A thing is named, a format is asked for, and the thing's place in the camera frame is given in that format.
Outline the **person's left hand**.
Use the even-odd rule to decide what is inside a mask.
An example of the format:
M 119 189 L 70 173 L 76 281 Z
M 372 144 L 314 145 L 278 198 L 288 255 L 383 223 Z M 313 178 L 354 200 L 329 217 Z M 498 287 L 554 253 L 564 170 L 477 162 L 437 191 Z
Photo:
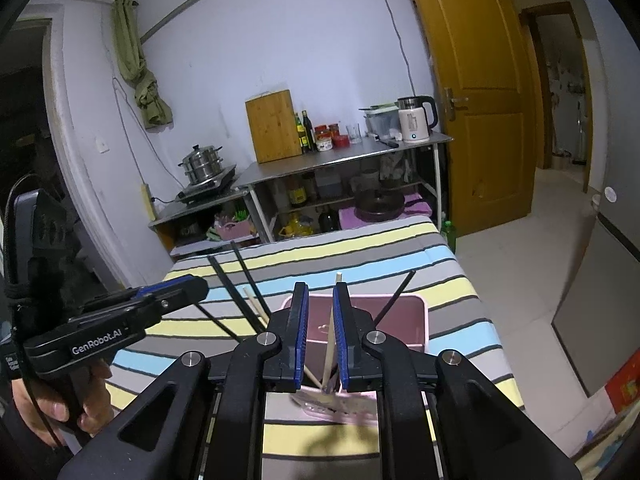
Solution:
M 94 361 L 90 365 L 90 380 L 82 397 L 82 414 L 77 423 L 82 431 L 94 437 L 114 418 L 111 406 L 111 393 L 106 388 L 106 381 L 112 377 L 111 367 L 103 360 Z M 58 448 L 61 445 L 62 434 L 58 429 L 53 429 L 51 436 L 43 419 L 43 416 L 52 422 L 67 422 L 70 418 L 70 410 L 60 395 L 51 388 L 40 385 L 38 382 L 30 384 L 28 393 L 23 379 L 12 380 L 12 400 L 26 427 L 50 448 Z

